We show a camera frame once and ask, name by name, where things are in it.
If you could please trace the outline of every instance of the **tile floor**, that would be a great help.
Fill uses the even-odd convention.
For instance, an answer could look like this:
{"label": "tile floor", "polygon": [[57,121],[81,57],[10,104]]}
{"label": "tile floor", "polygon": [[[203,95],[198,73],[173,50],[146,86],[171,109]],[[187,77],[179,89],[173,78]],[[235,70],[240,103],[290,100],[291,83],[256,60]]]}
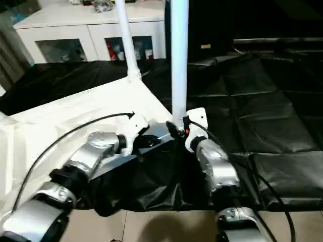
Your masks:
{"label": "tile floor", "polygon": [[[261,212],[278,242],[289,241],[289,228],[283,213]],[[321,212],[293,212],[297,242],[323,241]],[[92,210],[74,211],[61,241],[70,242],[214,242],[214,212],[120,211],[107,218]]]}

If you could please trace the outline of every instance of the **curtain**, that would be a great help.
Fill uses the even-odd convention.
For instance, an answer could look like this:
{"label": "curtain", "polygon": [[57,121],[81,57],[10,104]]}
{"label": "curtain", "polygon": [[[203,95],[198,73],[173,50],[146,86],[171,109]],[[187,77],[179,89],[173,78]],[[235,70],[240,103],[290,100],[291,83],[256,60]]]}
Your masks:
{"label": "curtain", "polygon": [[33,65],[13,26],[38,10],[37,0],[0,0],[0,85],[5,90]]}

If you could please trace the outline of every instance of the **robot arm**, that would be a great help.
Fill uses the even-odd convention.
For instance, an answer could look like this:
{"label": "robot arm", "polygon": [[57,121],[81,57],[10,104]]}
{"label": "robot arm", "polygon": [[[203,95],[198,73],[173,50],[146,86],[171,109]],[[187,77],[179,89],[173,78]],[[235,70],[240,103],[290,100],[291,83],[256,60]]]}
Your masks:
{"label": "robot arm", "polygon": [[[188,118],[207,128],[204,108],[187,112]],[[234,166],[220,145],[208,139],[207,133],[193,124],[189,125],[185,146],[195,153],[206,175],[207,190],[217,213],[219,242],[265,242],[259,224],[251,209],[252,200],[243,193]]]}
{"label": "robot arm", "polygon": [[92,133],[61,169],[50,173],[51,181],[45,182],[5,221],[0,241],[59,241],[69,214],[101,162],[129,155],[138,133],[147,127],[145,119],[135,114],[120,130],[123,134]]}

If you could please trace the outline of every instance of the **white pipe joint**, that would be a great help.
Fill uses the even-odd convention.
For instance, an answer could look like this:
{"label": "white pipe joint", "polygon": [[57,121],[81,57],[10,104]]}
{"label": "white pipe joint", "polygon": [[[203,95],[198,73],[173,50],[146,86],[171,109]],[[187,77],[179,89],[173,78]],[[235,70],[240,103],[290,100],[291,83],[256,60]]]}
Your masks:
{"label": "white pipe joint", "polygon": [[128,66],[128,76],[130,77],[130,80],[132,80],[132,77],[141,78],[141,73],[137,65],[135,48],[133,46],[130,25],[127,17],[125,0],[116,0],[116,6],[122,32],[122,42],[125,49]]}

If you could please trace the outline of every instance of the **white pole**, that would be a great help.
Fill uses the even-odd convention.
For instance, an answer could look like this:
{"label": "white pole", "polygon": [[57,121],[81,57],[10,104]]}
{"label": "white pole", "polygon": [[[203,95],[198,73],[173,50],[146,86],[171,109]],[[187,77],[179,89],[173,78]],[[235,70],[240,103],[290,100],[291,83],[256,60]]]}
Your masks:
{"label": "white pole", "polygon": [[183,127],[186,116],[188,0],[171,0],[173,122]]}
{"label": "white pole", "polygon": [[129,21],[126,12],[125,0],[116,0],[119,23],[122,31],[122,42],[125,49],[126,61],[128,66],[128,76],[130,81],[132,77],[141,77],[140,70],[137,65],[135,48],[133,46],[132,36],[130,32]]}

